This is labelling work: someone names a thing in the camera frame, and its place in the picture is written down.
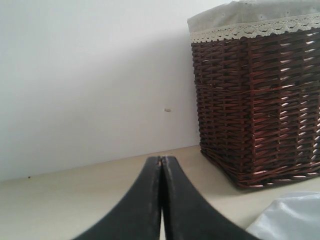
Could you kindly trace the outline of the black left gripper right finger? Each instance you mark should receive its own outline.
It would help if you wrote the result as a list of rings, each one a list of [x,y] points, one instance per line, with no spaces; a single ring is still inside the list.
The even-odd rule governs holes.
[[[256,240],[197,191],[174,156],[161,157],[162,211],[167,240]]]

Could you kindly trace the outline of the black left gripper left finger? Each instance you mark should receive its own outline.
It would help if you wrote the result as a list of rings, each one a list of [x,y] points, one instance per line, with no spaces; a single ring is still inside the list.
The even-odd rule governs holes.
[[[158,240],[161,230],[158,156],[147,158],[137,179],[123,198],[77,240]]]

